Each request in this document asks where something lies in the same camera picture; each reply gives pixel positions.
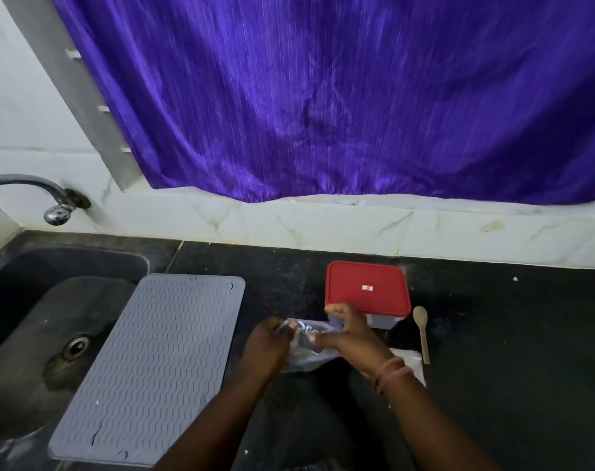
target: person's left hand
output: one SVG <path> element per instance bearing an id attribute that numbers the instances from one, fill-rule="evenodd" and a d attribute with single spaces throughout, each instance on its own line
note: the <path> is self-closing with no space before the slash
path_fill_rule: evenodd
<path id="1" fill-rule="evenodd" d="M 283 322 L 279 317 L 269 316 L 254 328 L 245 344 L 240 373 L 266 384 L 280 372 L 295 334 L 291 326 L 277 333 L 275 330 Z"/>

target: black sink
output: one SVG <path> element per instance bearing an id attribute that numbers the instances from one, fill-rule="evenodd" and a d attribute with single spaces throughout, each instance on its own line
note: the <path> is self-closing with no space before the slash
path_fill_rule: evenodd
<path id="1" fill-rule="evenodd" d="M 134 253 L 42 247 L 0 269 L 0 438 L 66 409 L 149 262 Z"/>

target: faucet spout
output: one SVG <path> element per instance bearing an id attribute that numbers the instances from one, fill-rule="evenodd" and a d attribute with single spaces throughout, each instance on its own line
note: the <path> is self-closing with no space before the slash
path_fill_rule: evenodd
<path id="1" fill-rule="evenodd" d="M 44 213 L 44 220 L 53 226 L 59 226 L 66 223 L 66 221 L 71 218 L 71 213 L 73 213 L 76 208 L 85 209 L 90 207 L 90 200 L 86 195 L 70 188 L 62 188 L 57 183 L 45 178 L 35 175 L 0 175 L 0 185 L 14 183 L 39 186 L 49 192 L 58 205 L 52 206 Z"/>

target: red lid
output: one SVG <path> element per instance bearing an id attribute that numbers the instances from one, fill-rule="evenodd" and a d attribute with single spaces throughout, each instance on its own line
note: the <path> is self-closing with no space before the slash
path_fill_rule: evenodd
<path id="1" fill-rule="evenodd" d="M 365 314 L 406 317 L 411 313 L 402 269 L 366 262 L 332 261 L 325 277 L 325 303 L 348 303 Z"/>

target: gray silicone mat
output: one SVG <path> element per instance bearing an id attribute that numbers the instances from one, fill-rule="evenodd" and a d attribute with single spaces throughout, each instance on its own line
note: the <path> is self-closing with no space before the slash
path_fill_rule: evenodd
<path id="1" fill-rule="evenodd" d="M 141 280 L 51 440 L 58 460 L 152 466 L 221 388 L 240 277 Z"/>

